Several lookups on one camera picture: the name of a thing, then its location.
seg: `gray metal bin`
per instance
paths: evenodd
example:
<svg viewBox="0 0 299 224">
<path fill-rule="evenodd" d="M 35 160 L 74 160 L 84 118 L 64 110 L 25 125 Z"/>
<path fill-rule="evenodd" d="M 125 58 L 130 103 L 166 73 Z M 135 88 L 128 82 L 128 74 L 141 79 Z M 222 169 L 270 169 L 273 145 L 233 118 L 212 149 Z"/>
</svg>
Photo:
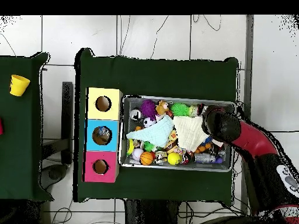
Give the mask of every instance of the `gray metal bin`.
<svg viewBox="0 0 299 224">
<path fill-rule="evenodd" d="M 188 106 L 194 104 L 204 103 L 206 106 L 223 106 L 226 111 L 236 113 L 237 107 L 235 103 L 228 101 L 213 101 L 213 100 L 195 100 L 195 99 L 180 99 L 169 97 L 154 97 L 154 96 L 123 96 L 121 100 L 121 108 L 123 109 L 123 115 L 120 116 L 120 142 L 119 142 L 119 164 L 125 167 L 143 167 L 145 169 L 176 169 L 176 170 L 198 170 L 198 171 L 210 171 L 210 172 L 228 172 L 232 168 L 232 148 L 229 145 L 225 145 L 224 161 L 221 164 L 217 163 L 195 163 L 189 162 L 186 165 L 178 164 L 176 166 L 170 165 L 168 162 L 161 164 L 152 164 L 149 166 L 143 166 L 139 164 L 130 164 L 130 158 L 127 156 L 128 139 L 126 134 L 135 130 L 138 125 L 134 120 L 129 118 L 129 112 L 134 108 L 139 108 L 145 99 L 150 99 L 158 104 L 159 100 L 172 103 L 184 103 Z"/>
</svg>

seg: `hole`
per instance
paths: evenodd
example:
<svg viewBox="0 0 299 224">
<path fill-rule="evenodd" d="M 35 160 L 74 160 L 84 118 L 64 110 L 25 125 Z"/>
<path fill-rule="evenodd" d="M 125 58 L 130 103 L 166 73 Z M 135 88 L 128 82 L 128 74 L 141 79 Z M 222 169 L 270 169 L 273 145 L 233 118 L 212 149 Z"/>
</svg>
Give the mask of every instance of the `hole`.
<svg viewBox="0 0 299 224">
<path fill-rule="evenodd" d="M 93 130 L 93 141 L 98 145 L 107 145 L 112 139 L 112 132 L 107 126 L 99 126 Z"/>
<path fill-rule="evenodd" d="M 111 100 L 107 96 L 100 96 L 96 99 L 96 108 L 99 111 L 109 111 L 111 108 Z"/>
<path fill-rule="evenodd" d="M 109 166 L 105 160 L 97 160 L 93 164 L 92 168 L 98 174 L 105 174 L 105 173 L 107 173 Z"/>
</svg>

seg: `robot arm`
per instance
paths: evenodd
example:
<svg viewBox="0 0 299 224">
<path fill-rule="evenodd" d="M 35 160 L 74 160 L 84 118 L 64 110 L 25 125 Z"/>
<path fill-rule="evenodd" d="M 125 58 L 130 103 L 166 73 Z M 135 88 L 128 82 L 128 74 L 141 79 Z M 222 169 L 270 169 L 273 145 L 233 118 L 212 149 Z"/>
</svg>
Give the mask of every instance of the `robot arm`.
<svg viewBox="0 0 299 224">
<path fill-rule="evenodd" d="M 246 161 L 259 203 L 256 215 L 299 224 L 299 173 L 279 141 L 258 125 L 239 120 L 221 107 L 209 107 L 203 118 L 205 132 L 234 147 Z"/>
</svg>

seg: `green table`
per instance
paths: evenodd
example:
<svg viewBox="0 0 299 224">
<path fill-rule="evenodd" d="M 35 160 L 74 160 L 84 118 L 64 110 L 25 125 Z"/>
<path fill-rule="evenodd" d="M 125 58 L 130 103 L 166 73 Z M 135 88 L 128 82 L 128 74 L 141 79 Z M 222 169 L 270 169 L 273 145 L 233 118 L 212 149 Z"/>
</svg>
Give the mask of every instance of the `green table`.
<svg viewBox="0 0 299 224">
<path fill-rule="evenodd" d="M 231 204 L 232 171 L 216 173 L 121 167 L 113 184 L 82 182 L 86 87 L 120 89 L 124 95 L 178 97 L 234 102 L 238 61 L 167 61 L 93 57 L 88 48 L 75 59 L 74 197 Z"/>
<path fill-rule="evenodd" d="M 52 200 L 39 184 L 41 104 L 39 75 L 47 53 L 30 58 L 0 57 L 0 198 Z M 11 75 L 30 79 L 23 96 L 9 93 Z"/>
</svg>

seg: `orange basketball toy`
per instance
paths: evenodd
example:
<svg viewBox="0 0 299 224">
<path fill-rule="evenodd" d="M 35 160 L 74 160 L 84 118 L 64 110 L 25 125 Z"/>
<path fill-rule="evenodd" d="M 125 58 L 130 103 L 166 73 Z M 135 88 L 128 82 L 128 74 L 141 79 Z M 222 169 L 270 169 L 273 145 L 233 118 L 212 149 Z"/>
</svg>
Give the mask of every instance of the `orange basketball toy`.
<svg viewBox="0 0 299 224">
<path fill-rule="evenodd" d="M 152 157 L 152 154 L 149 152 L 143 152 L 140 156 L 140 162 L 142 165 L 148 166 L 152 163 L 154 158 Z"/>
</svg>

